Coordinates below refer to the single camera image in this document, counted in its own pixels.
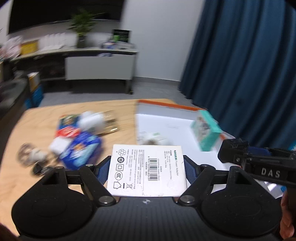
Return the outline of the person's right hand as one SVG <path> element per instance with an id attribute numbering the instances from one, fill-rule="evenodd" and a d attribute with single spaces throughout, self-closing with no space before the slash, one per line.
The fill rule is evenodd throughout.
<path id="1" fill-rule="evenodd" d="M 281 198 L 281 211 L 282 218 L 280 221 L 280 236 L 286 240 L 292 238 L 295 233 L 295 227 L 293 226 L 293 217 L 288 208 L 288 193 L 285 191 Z"/>

